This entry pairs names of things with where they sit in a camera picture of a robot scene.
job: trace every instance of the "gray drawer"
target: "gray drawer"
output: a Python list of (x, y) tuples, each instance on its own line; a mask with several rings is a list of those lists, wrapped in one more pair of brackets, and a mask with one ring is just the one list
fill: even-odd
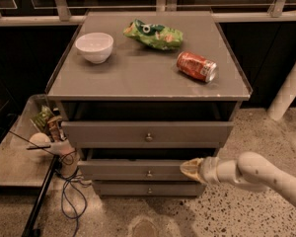
[(92, 182), (97, 195), (122, 197), (197, 197), (205, 185), (197, 182)]
[(190, 181), (180, 160), (88, 160), (78, 163), (86, 180)]
[(64, 121), (75, 147), (222, 147), (231, 121)]

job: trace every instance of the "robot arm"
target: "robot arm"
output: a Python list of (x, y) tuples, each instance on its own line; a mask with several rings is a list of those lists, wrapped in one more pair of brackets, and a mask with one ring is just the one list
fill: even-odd
[(229, 183), (251, 192), (264, 192), (271, 188), (296, 207), (296, 178), (254, 152), (243, 153), (237, 160), (196, 158), (182, 163), (181, 171), (208, 185)]

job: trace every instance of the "red soda can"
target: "red soda can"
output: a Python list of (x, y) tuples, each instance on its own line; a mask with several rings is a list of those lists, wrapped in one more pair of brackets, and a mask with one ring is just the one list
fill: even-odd
[(177, 67), (183, 73), (207, 83), (214, 79), (217, 64), (203, 56), (184, 51), (178, 56)]

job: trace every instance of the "concrete floor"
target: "concrete floor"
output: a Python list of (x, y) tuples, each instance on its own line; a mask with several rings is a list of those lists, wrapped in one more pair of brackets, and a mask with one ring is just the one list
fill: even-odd
[[(296, 177), (296, 108), (281, 121), (270, 119), (264, 109), (239, 110), (219, 156), (235, 158), (244, 151), (255, 151)], [(65, 166), (63, 171), (68, 174), (73, 168)], [(54, 177), (37, 218), (41, 236), (74, 233), (75, 221), (60, 208), (62, 186), (63, 181)], [(220, 185), (207, 186), (193, 199), (99, 199), (91, 187), (79, 189), (88, 207), (77, 236), (296, 236), (296, 209), (272, 190), (255, 194)], [(81, 211), (83, 201), (72, 189), (69, 193)], [(22, 235), (33, 202), (28, 196), (0, 196), (0, 236)]]

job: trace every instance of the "crumpled green bag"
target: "crumpled green bag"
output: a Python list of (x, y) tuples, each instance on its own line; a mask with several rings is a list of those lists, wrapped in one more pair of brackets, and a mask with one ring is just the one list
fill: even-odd
[(135, 19), (125, 28), (123, 34), (150, 47), (161, 50), (173, 50), (181, 46), (183, 33), (162, 25), (145, 24)]

